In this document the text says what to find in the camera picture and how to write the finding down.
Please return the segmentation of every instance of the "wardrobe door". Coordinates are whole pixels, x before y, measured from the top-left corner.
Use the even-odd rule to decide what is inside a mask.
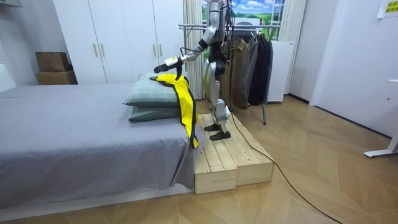
[[[121,0],[88,0],[108,83],[134,82]]]
[[[153,72],[158,66],[152,1],[122,0],[134,76]]]
[[[106,83],[88,1],[54,0],[54,5],[78,83]]]
[[[182,0],[153,0],[156,24],[156,36],[159,48],[160,64],[165,59],[181,56],[180,47],[184,46]]]

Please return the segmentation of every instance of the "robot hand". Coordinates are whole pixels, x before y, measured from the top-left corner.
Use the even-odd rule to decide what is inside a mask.
[[[159,65],[155,67],[154,72],[159,73],[159,72],[167,72],[170,69],[176,68],[177,69],[177,77],[175,78],[178,80],[181,77],[182,74],[182,65],[183,62],[180,57],[172,57],[169,59],[166,59],[164,61],[165,63],[163,65]]]

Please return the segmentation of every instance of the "baseboard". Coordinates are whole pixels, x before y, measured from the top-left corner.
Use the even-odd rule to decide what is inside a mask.
[[[376,133],[376,134],[378,134],[378,135],[381,135],[381,136],[383,136],[383,137],[385,137],[385,138],[392,139],[392,138],[391,138],[390,136],[388,136],[388,135],[385,135],[385,134],[380,133],[380,132],[378,132],[378,131],[376,131],[376,130],[373,130],[373,129],[371,129],[371,128],[368,128],[368,127],[366,127],[366,126],[363,126],[362,124],[359,124],[359,123],[357,123],[357,122],[355,122],[355,121],[352,121],[352,120],[350,120],[350,119],[348,119],[348,118],[342,117],[342,116],[340,116],[340,115],[338,115],[338,114],[335,114],[335,113],[333,113],[333,112],[331,112],[331,111],[328,111],[328,110],[325,110],[325,109],[323,109],[323,108],[320,108],[319,106],[314,106],[314,107],[316,107],[316,108],[318,108],[318,109],[320,109],[320,110],[323,110],[323,111],[325,111],[325,112],[327,112],[327,113],[330,113],[330,114],[332,114],[332,115],[335,115],[335,116],[338,117],[338,118],[341,118],[341,119],[346,120],[346,121],[348,121],[348,122],[350,122],[350,123],[353,123],[353,124],[355,124],[355,125],[357,125],[357,126],[359,126],[359,127],[361,127],[361,128],[364,128],[364,129],[368,130],[368,131],[371,131],[371,132],[373,132],[373,133]]]
[[[115,203],[133,202],[148,198],[164,197],[168,195],[184,194],[192,192],[181,184],[175,184],[166,190],[138,189],[121,195],[105,198],[94,198],[84,200],[74,200],[68,202],[53,202],[40,205],[24,205],[15,208],[0,209],[0,222],[15,220],[20,218],[36,217],[39,215],[49,215],[60,212],[69,212],[85,208],[93,208]]]
[[[305,100],[305,99],[303,99],[303,98],[301,98],[301,97],[299,97],[299,96],[293,95],[293,94],[291,94],[291,93],[288,93],[287,95],[288,95],[288,96],[291,96],[291,97],[293,97],[293,98],[295,98],[296,100],[300,100],[300,101],[303,102],[303,103],[310,104],[310,101],[309,101],[309,100]]]

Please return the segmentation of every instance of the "humanoid robot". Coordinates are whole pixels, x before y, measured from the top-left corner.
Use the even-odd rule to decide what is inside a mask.
[[[211,126],[205,127],[205,131],[219,131],[210,136],[211,140],[231,137],[225,127],[229,109],[224,100],[219,98],[220,76],[224,74],[226,63],[222,44],[225,42],[226,14],[229,7],[228,0],[207,0],[207,28],[195,49],[189,50],[188,54],[181,57],[168,58],[163,65],[159,65],[154,69],[155,73],[159,73],[176,68],[177,79],[179,79],[182,73],[182,65],[195,61],[207,47],[211,46],[209,58],[206,59],[203,65],[202,75],[202,85],[215,122]]]

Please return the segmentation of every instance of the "wooden step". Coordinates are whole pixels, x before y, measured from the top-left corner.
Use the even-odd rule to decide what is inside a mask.
[[[235,117],[236,125],[249,143],[264,154],[268,153]],[[210,114],[199,115],[202,129],[213,124]],[[231,138],[211,141],[216,131],[204,131],[206,143],[198,154],[195,168],[195,193],[234,189],[237,185],[271,181],[274,163],[250,148],[229,119],[226,124]]]

